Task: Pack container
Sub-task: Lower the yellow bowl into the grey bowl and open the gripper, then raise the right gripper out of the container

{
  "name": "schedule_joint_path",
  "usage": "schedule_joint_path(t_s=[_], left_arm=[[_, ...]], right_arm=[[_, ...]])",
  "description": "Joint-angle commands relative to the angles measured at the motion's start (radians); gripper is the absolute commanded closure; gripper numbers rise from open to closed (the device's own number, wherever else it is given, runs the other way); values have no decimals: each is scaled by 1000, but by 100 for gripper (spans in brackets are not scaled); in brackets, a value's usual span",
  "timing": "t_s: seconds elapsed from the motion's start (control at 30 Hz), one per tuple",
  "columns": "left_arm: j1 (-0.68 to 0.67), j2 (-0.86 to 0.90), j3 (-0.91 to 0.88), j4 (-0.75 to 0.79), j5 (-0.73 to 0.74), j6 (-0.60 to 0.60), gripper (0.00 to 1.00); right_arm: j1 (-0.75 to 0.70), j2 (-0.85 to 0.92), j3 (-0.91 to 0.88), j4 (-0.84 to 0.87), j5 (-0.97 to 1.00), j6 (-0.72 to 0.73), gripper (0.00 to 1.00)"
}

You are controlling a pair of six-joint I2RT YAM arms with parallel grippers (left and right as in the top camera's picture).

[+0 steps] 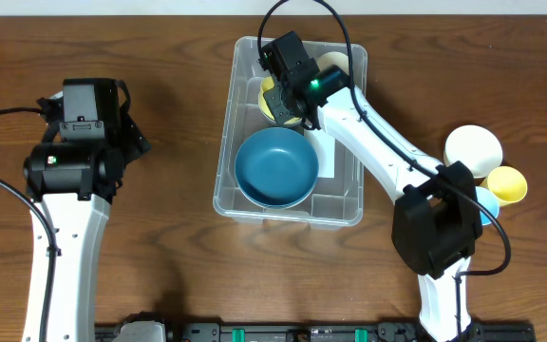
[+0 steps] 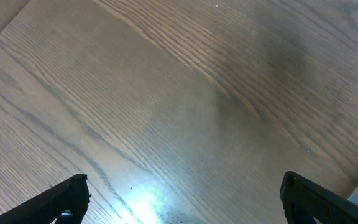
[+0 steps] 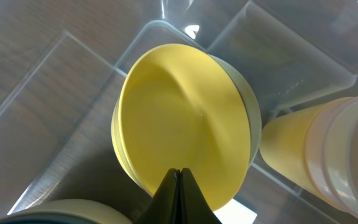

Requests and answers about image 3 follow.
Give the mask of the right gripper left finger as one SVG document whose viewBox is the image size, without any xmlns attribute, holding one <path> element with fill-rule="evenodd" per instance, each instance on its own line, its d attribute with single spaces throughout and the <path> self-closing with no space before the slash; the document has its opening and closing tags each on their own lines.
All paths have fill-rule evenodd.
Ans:
<svg viewBox="0 0 358 224">
<path fill-rule="evenodd" d="M 169 169 L 156 193 L 135 224 L 181 223 L 179 200 L 180 171 Z"/>
</svg>

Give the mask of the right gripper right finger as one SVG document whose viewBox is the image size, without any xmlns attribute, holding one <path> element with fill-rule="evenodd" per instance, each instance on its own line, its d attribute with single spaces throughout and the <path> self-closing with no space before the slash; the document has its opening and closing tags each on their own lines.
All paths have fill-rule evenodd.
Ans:
<svg viewBox="0 0 358 224">
<path fill-rule="evenodd" d="M 210 209 L 201 189 L 188 168 L 180 172 L 178 222 L 186 224 L 221 224 Z"/>
</svg>

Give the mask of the cream large bowl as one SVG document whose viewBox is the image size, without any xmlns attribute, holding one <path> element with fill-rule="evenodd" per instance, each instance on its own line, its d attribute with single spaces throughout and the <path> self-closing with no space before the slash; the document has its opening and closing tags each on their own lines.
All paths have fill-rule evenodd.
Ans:
<svg viewBox="0 0 358 224">
<path fill-rule="evenodd" d="M 128 223 L 132 222 L 112 207 L 92 200 L 56 200 L 12 213 L 0 223 Z"/>
</svg>

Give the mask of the yellow small bowl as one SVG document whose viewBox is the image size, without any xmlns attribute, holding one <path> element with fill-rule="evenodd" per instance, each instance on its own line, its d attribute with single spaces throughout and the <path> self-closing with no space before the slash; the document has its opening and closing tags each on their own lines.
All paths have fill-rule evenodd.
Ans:
<svg viewBox="0 0 358 224">
<path fill-rule="evenodd" d="M 133 64 L 111 131 L 122 168 L 149 195 L 169 169 L 188 168 L 215 211 L 235 196 L 248 170 L 243 100 L 226 71 L 189 45 L 154 47 Z"/>
</svg>

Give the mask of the yellow cup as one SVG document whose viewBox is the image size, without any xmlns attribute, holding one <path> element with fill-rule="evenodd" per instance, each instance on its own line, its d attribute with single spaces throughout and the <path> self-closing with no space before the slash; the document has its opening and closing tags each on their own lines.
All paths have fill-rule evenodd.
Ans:
<svg viewBox="0 0 358 224">
<path fill-rule="evenodd" d="M 323 196 L 313 183 L 306 165 L 305 143 L 314 119 L 325 108 L 348 99 L 339 98 L 275 118 L 263 128 L 260 143 L 262 158 L 271 168 L 340 211 L 343 209 Z"/>
</svg>

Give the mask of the pink cup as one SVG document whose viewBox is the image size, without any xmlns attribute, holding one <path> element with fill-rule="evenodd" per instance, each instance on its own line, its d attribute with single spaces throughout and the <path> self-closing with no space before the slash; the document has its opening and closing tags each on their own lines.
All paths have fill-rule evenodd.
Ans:
<svg viewBox="0 0 358 224">
<path fill-rule="evenodd" d="M 346 206 L 334 195 L 333 187 L 329 184 L 329 177 L 324 168 L 324 137 L 328 130 L 329 122 L 333 118 L 334 112 L 341 104 L 335 103 L 322 111 L 316 119 L 314 119 L 306 137 L 305 157 L 308 172 L 312 178 L 313 183 L 317 186 L 320 193 L 323 194 L 330 202 L 338 204 L 344 211 L 358 218 L 358 215 L 352 213 Z"/>
</svg>

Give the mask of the cream cup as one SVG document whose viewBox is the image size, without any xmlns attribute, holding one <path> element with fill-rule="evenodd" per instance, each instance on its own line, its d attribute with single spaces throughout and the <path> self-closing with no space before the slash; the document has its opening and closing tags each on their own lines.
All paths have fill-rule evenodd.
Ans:
<svg viewBox="0 0 358 224">
<path fill-rule="evenodd" d="M 324 137 L 324 159 L 334 195 L 358 215 L 358 97 L 334 112 Z"/>
</svg>

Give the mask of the grey small bowl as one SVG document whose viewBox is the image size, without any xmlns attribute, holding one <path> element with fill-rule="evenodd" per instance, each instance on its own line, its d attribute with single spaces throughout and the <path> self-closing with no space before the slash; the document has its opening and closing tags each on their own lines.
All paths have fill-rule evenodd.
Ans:
<svg viewBox="0 0 358 224">
<path fill-rule="evenodd" d="M 258 101 L 251 86 L 240 72 L 224 60 L 213 55 L 210 55 L 210 57 L 213 58 L 230 76 L 242 98 L 250 126 L 249 166 L 251 166 L 256 157 L 257 151 L 259 150 L 260 140 L 262 137 L 262 118 Z"/>
</svg>

